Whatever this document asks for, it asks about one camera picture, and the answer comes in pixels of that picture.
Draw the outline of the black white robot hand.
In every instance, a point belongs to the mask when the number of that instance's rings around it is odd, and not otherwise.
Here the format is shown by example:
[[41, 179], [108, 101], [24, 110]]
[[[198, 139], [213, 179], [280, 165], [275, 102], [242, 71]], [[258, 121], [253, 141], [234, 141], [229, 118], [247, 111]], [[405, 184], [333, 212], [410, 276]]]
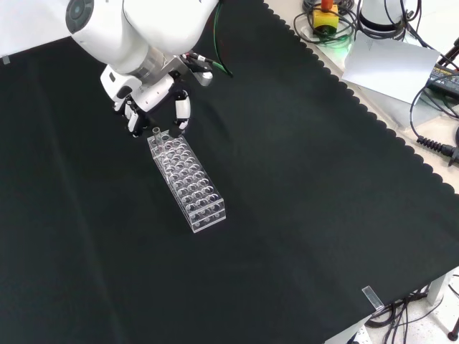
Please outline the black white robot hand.
[[169, 135], [177, 138], [186, 130], [191, 117], [189, 94], [171, 74], [166, 74], [153, 85], [144, 85], [137, 77], [119, 74], [108, 65], [100, 81], [113, 101], [114, 111], [127, 120], [132, 136], [142, 135], [145, 129], [153, 125], [149, 114], [170, 97], [175, 100], [176, 119], [169, 129]]

